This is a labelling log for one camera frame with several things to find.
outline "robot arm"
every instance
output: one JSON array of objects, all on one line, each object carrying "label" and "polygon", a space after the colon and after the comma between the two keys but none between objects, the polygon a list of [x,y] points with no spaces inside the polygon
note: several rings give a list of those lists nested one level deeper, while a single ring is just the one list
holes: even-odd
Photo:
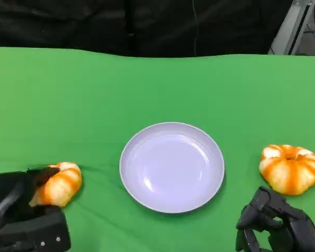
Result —
[{"label": "robot arm", "polygon": [[0,174],[0,252],[63,252],[70,248],[61,209],[29,205],[36,188],[57,172],[45,168]]},{"label": "robot arm", "polygon": [[302,210],[280,194],[261,186],[237,223],[236,251],[271,252],[260,248],[254,230],[269,231],[273,252],[315,252],[315,226]]}]

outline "black backdrop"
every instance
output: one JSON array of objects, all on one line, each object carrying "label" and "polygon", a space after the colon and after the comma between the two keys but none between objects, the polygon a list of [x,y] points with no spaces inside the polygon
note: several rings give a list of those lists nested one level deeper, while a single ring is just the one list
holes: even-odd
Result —
[{"label": "black backdrop", "polygon": [[266,54],[291,3],[0,0],[0,46],[77,48],[142,57]]}]

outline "orange pumpkin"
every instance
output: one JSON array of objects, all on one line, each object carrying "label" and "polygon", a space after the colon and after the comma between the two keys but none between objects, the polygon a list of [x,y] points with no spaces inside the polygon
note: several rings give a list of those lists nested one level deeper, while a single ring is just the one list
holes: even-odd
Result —
[{"label": "orange pumpkin", "polygon": [[259,170],[275,191],[300,195],[315,184],[315,154],[302,147],[271,144],[262,151]]},{"label": "orange pumpkin", "polygon": [[82,185],[79,167],[70,162],[62,162],[49,167],[59,168],[59,172],[37,189],[30,204],[64,207]]}]

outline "white plate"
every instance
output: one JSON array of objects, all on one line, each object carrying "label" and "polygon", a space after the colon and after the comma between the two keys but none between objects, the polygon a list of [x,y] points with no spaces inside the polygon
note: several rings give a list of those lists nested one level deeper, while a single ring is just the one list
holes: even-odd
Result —
[{"label": "white plate", "polygon": [[216,194],[224,177],[224,160],[204,131],[185,123],[159,123],[141,130],[125,146],[120,176],[142,205],[182,213]]}]

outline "green cloth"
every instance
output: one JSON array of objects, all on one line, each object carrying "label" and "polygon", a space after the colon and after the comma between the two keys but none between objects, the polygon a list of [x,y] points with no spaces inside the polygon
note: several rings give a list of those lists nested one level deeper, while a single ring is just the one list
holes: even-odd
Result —
[{"label": "green cloth", "polygon": [[[166,121],[203,129],[225,159],[219,193],[186,214],[146,209],[119,177],[128,140]],[[72,252],[234,251],[240,211],[266,185],[258,165],[271,143],[315,152],[314,57],[141,59],[0,48],[0,172],[81,166],[84,186],[65,208]],[[315,223],[315,186],[288,199]]]}]

